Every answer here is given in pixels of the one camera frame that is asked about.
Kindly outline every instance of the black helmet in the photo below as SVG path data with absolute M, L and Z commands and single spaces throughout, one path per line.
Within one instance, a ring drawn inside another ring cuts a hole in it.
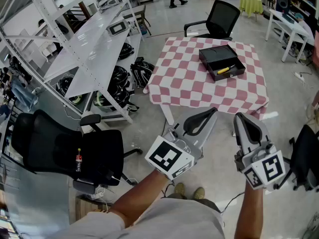
M 128 43 L 124 43 L 123 47 L 121 49 L 120 55 L 119 55 L 119 60 L 125 59 L 128 56 L 130 56 L 131 54 L 134 53 L 134 48 L 129 45 Z
M 69 89 L 69 86 L 72 82 L 73 78 L 70 76 L 66 76 L 63 77 L 62 79 L 60 79 L 58 81 L 58 83 L 56 84 L 55 89 L 57 90 L 57 92 L 59 92 L 62 96 L 65 96 L 66 92 Z M 69 100 L 75 104 L 78 105 L 81 101 L 82 101 L 82 95 L 79 96 L 75 96 L 75 97 L 71 97 L 69 98 Z
M 127 102 L 130 99 L 130 94 L 127 91 L 126 88 L 110 84 L 108 87 L 108 92 L 114 98 L 114 100 L 122 107 L 124 108 L 127 104 Z M 115 111 L 116 109 L 109 103 L 109 101 L 101 94 L 101 92 L 97 92 L 96 99 L 94 100 L 93 104 L 95 106 L 110 106 L 110 108 Z
M 112 77 L 111 83 L 114 85 L 125 86 L 126 81 L 129 77 L 129 73 L 121 66 L 115 66 Z

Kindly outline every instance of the black box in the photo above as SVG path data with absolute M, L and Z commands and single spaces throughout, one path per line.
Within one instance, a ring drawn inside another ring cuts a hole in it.
M 243 74 L 246 69 L 238 59 L 237 53 L 229 45 L 199 50 L 199 59 L 214 81 Z M 217 74 L 221 69 L 231 67 L 232 65 L 235 66 L 227 72 Z

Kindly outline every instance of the yellow screwdriver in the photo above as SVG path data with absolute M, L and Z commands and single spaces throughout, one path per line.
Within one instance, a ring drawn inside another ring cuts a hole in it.
M 232 65 L 232 66 L 226 67 L 226 68 L 224 68 L 224 69 L 221 69 L 220 71 L 217 72 L 217 74 L 225 73 L 225 72 L 227 72 L 228 70 L 232 69 L 233 67 L 235 67 L 235 65 Z

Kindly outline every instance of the yellow tablecloth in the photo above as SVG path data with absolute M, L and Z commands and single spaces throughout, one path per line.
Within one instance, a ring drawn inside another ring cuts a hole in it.
M 240 11 L 245 10 L 248 17 L 250 17 L 252 13 L 262 13 L 264 11 L 261 0 L 240 0 L 239 9 Z

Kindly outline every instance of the table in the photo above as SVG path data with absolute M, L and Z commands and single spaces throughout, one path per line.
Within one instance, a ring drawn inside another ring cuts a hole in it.
M 246 71 L 214 82 L 199 60 L 198 51 L 226 44 L 237 52 Z M 160 105 L 170 125 L 174 123 L 170 105 L 216 107 L 220 112 L 243 112 L 261 119 L 269 102 L 254 46 L 210 38 L 168 38 L 147 87 L 151 102 Z
M 145 18 L 146 5 L 143 4 L 143 5 L 139 5 L 139 6 L 133 7 L 132 10 L 133 10 L 135 16 L 141 15 L 141 19 L 142 19 L 142 23 L 143 23 L 144 27 L 147 29 L 147 31 L 150 33 L 150 35 L 152 35 L 150 30 L 149 30 L 149 28 L 148 28 L 148 26 L 146 25 L 146 23 L 144 21 L 144 20 L 146 20 L 147 23 L 149 24 L 149 26 L 151 26 L 149 21 Z M 133 17 L 133 15 L 131 14 L 131 10 L 130 9 L 122 11 L 121 15 L 122 15 L 123 18 Z
M 286 48 L 286 50 L 284 52 L 284 55 L 283 55 L 281 61 L 285 62 L 293 41 L 295 41 L 295 39 L 298 39 L 298 35 L 296 35 L 296 33 L 305 37 L 304 41 L 303 41 L 303 45 L 302 45 L 302 47 L 301 47 L 301 49 L 299 51 L 299 54 L 297 56 L 297 59 L 296 59 L 296 63 L 298 63 L 298 61 L 300 59 L 300 56 L 301 56 L 301 54 L 302 54 L 302 52 L 304 50 L 304 47 L 305 47 L 305 45 L 307 43 L 307 39 L 308 39 L 309 34 L 297 22 L 294 21 L 294 23 L 290 23 L 289 21 L 287 21 L 283 17 L 281 12 L 273 10 L 273 9 L 270 9 L 269 11 L 270 11 L 270 19 L 269 19 L 269 24 L 268 24 L 268 29 L 267 29 L 265 40 L 268 41 L 268 37 L 269 37 L 270 30 L 271 30 L 272 22 L 277 24 L 282 29 L 282 33 L 281 33 L 279 42 L 282 42 L 285 33 L 287 33 L 290 36 L 287 48 Z
M 251 16 L 251 13 L 255 13 L 256 21 L 257 13 L 262 13 L 264 11 L 261 0 L 240 0 L 239 9 L 241 10 L 241 14 L 245 10 L 248 17 Z

